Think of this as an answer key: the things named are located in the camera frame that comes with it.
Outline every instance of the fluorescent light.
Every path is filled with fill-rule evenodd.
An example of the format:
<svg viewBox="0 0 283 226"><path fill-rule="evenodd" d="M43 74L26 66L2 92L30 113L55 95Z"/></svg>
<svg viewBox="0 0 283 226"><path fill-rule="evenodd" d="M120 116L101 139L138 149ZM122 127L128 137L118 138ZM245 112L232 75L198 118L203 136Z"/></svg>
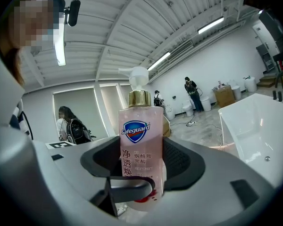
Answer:
<svg viewBox="0 0 283 226"><path fill-rule="evenodd" d="M152 70L154 67L156 67L157 65L159 65L165 58L169 57L171 54L169 52L166 52L158 61L156 61L154 64L152 64L149 67L149 71Z"/></svg>
<svg viewBox="0 0 283 226"><path fill-rule="evenodd" d="M224 19L225 19L224 17L218 18L218 19L216 19L215 21L209 23L208 25L205 25L204 27L198 29L198 34L201 34L201 33L203 33L204 31L210 29L211 27L214 27L215 25L221 23Z"/></svg>
<svg viewBox="0 0 283 226"><path fill-rule="evenodd" d="M65 15L63 21L59 21L58 24L58 35L55 39L55 50L56 50L56 56L58 61L58 66L65 66L65 52L64 52L64 21L65 21Z"/></svg>

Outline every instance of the ceiling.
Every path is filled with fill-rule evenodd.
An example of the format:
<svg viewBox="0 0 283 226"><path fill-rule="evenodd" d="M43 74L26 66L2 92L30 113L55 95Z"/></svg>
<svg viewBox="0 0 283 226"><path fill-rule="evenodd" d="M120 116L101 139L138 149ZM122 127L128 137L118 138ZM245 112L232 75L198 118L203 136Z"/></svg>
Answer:
<svg viewBox="0 0 283 226"><path fill-rule="evenodd" d="M65 1L69 6L72 0ZM65 26L66 66L58 66L51 45L23 52L26 91L75 81L125 79L118 68L148 68L167 51L172 53L191 41L192 46L174 61L165 61L150 71L154 80L182 63L181 58L213 42L214 37L243 26L245 19L258 11L243 6L243 0L80 1L77 25ZM197 34L199 28L220 16L225 17L222 23Z"/></svg>

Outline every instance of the white wall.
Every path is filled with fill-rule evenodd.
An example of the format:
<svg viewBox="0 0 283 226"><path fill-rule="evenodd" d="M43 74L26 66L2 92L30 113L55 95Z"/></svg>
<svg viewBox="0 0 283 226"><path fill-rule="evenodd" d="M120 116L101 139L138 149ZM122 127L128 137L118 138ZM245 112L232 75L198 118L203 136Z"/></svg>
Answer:
<svg viewBox="0 0 283 226"><path fill-rule="evenodd" d="M105 84L118 82L123 83L124 81L105 81ZM22 97L23 107L32 128L34 139L45 143L58 141L53 94L92 87L93 85L93 81L78 82L40 89L25 94Z"/></svg>
<svg viewBox="0 0 283 226"><path fill-rule="evenodd" d="M211 103L216 101L212 89L218 85L218 81L227 83L229 80L235 80L240 89L245 90L243 77L250 75L259 82L265 70L264 63L256 50L256 47L262 43L255 37L251 24L246 24L150 85L153 90L160 91L165 104L170 104L175 109L175 113L181 113L183 102L189 100L184 89L186 76L203 91L203 96L210 97Z"/></svg>

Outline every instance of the black backpack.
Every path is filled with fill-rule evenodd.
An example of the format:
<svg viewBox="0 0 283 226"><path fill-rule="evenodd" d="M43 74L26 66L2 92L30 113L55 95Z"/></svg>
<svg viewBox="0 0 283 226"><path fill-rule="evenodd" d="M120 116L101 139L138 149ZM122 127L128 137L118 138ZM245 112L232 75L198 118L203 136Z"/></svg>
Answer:
<svg viewBox="0 0 283 226"><path fill-rule="evenodd" d="M72 119L67 124L67 139L77 145L91 142L90 132L79 119Z"/></svg>
<svg viewBox="0 0 283 226"><path fill-rule="evenodd" d="M196 88L191 84L191 82L187 85L187 92L190 95L195 95L196 94Z"/></svg>
<svg viewBox="0 0 283 226"><path fill-rule="evenodd" d="M158 96L157 97L154 96L154 106L162 106L162 102Z"/></svg>

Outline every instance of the person wearing black clothes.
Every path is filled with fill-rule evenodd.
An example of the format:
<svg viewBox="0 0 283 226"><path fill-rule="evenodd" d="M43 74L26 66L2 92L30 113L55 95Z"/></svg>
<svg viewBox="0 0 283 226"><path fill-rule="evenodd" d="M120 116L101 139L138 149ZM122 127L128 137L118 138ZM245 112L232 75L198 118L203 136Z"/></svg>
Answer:
<svg viewBox="0 0 283 226"><path fill-rule="evenodd" d="M198 112L202 112L204 111L203 110L203 106L201 104L201 101L200 101L200 96L199 96L199 93L197 91L197 85L195 84L194 81L191 81L189 79L189 77L185 77L185 84L184 84L184 88L185 90L187 91L188 95L191 97L191 99L193 100L194 102L194 105L196 107L196 110Z"/></svg>

